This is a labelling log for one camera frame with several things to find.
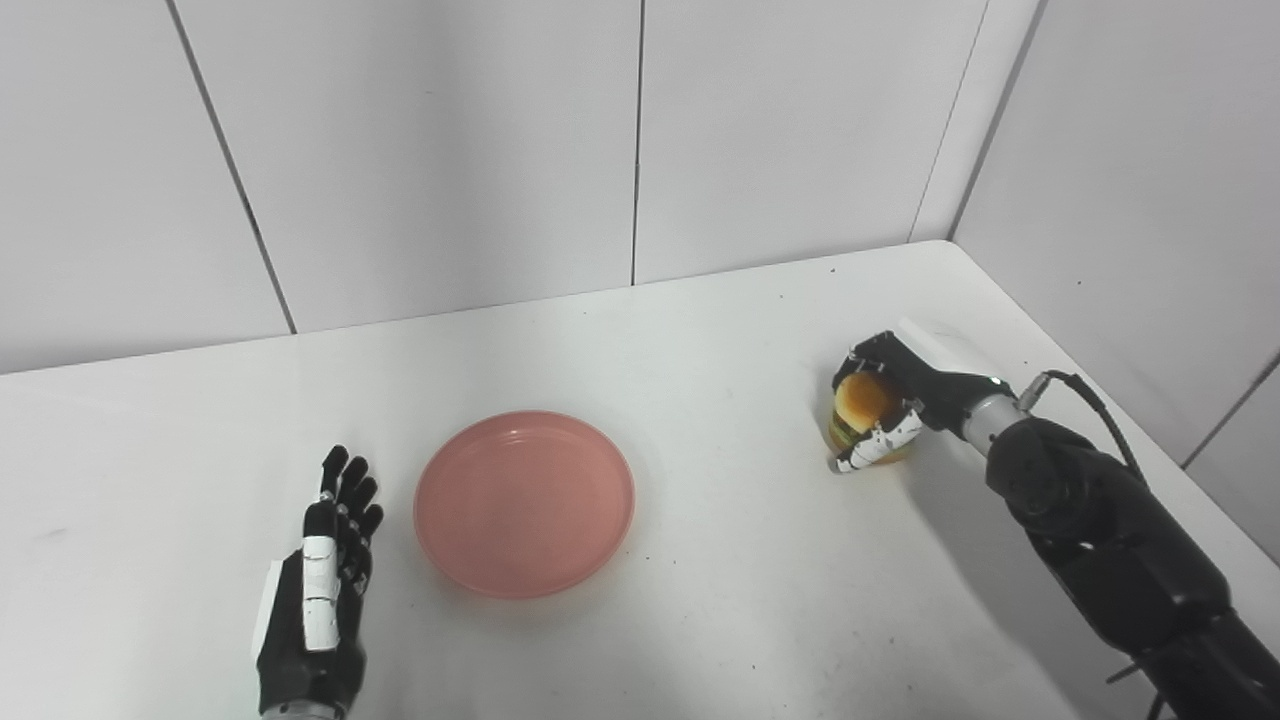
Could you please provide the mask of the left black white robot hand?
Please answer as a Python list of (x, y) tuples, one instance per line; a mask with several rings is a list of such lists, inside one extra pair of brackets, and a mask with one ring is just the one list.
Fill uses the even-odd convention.
[(360, 639), (372, 537), (385, 519), (369, 461), (342, 445), (323, 460), (297, 550), (275, 562), (255, 639), (261, 719), (347, 719), (364, 685)]

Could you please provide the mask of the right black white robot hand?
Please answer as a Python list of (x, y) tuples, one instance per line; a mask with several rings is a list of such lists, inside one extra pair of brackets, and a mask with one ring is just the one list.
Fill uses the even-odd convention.
[(986, 452), (998, 434), (988, 415), (1010, 410), (1016, 396), (960, 331), (908, 316), (851, 346), (829, 392), (826, 433), (842, 474), (896, 462), (924, 430)]

